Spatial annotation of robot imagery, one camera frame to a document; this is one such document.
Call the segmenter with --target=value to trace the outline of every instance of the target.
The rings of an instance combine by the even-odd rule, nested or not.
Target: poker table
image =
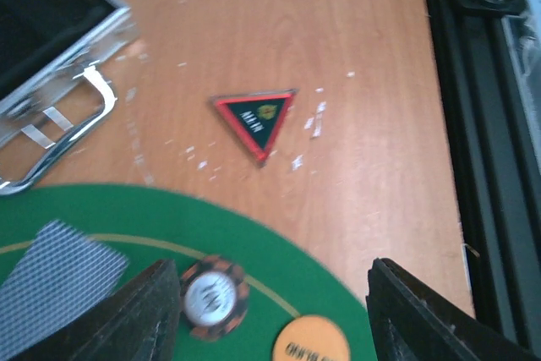
[[[425,0],[125,1],[141,36],[101,66],[117,104],[34,190],[0,200],[0,245],[19,248],[2,256],[4,274],[55,217],[126,252],[128,276],[160,256],[183,268],[202,253],[224,254],[254,278],[249,318],[223,341],[179,345],[255,351],[240,337],[257,325],[265,359],[297,311],[329,316],[353,359],[370,359],[361,303],[378,257],[473,313]],[[209,100],[286,89],[298,93],[261,168]],[[314,138],[305,127],[322,102]],[[96,104],[79,87],[57,108],[79,123]],[[54,126],[41,129],[53,140]],[[43,154],[19,138],[0,150],[5,179]],[[77,183],[149,189],[50,188]],[[278,297],[296,311],[270,299]]]
[[[129,257],[121,283],[158,259],[178,271],[206,254],[238,262],[251,286],[243,323],[217,342],[202,342],[181,324],[175,360],[270,359],[280,330],[300,315],[322,315],[349,342],[352,359],[376,359],[364,306],[323,265],[247,217],[165,190],[122,185],[37,189],[0,201],[0,281],[38,229],[61,219]]]

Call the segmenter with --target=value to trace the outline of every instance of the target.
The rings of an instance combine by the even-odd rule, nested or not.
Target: orange poker chip
[[[180,277],[183,318],[191,334],[215,341],[236,329],[248,311],[249,284],[243,268],[220,255],[208,255]]]
[[[272,361],[294,359],[350,361],[349,344],[340,327],[319,315],[299,317],[276,339]]]

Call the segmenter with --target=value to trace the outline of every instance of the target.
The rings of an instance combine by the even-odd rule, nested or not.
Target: green felt
[[[319,263],[246,217],[158,189],[117,185],[48,187],[0,200],[0,247],[31,240],[38,229],[57,218],[83,232],[105,233],[105,237],[98,236],[105,240],[138,236],[131,243],[108,242],[130,258],[122,283],[160,258],[175,259],[182,272],[194,263],[196,254],[179,246],[205,254],[223,254],[301,315],[323,315],[337,323],[347,336],[352,360],[376,360],[368,314],[362,304]],[[0,249],[0,281],[25,250],[5,251]],[[190,337],[188,328],[182,325],[175,360],[270,360],[279,331],[293,319],[290,313],[252,286],[249,312],[234,332],[208,343]]]

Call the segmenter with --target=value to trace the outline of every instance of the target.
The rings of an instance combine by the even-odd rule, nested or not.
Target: poker chip case
[[[137,36],[122,0],[0,0],[0,149],[21,133],[43,148],[20,179],[3,179],[0,167],[0,195],[36,183],[111,112],[117,98],[99,67]],[[55,104],[81,82],[101,107],[73,125]],[[40,131],[47,121],[63,131],[56,142]]]

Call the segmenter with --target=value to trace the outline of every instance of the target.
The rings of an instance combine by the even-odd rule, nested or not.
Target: yellow line
[[[107,241],[109,243],[131,243],[137,245],[146,245],[148,247],[156,247],[157,249],[167,249],[169,251],[184,254],[197,260],[205,257],[205,253],[202,253],[196,249],[184,247],[183,245],[175,243],[169,243],[168,241],[155,240],[153,238],[129,236],[127,234],[92,234],[91,237],[96,240]]]
[[[22,243],[16,243],[0,247],[0,255],[11,253],[12,251],[18,251],[20,249],[27,249],[32,244],[31,241],[23,241]]]
[[[169,243],[168,241],[156,240],[154,238],[129,236],[126,234],[93,234],[91,237],[96,240],[107,241],[109,243],[130,243],[137,245],[145,245],[147,247],[155,247],[157,249],[166,249],[175,253],[186,255],[191,258],[195,258],[197,260],[205,257],[205,253],[202,253],[201,251],[198,251],[196,249],[191,249],[190,247],[185,247],[183,245],[175,243]],[[26,249],[30,246],[31,243],[31,241],[23,241],[22,243],[16,243],[6,245],[5,247],[0,247],[0,255],[10,253],[12,251],[17,251],[19,249]],[[246,282],[261,293],[263,293],[267,298],[272,300],[275,304],[280,306],[286,312],[288,312],[292,317],[300,316],[298,310],[296,310],[291,304],[286,302],[286,300],[284,300],[280,295],[278,295],[278,293],[274,292],[264,283],[255,279],[253,276],[247,275]]]

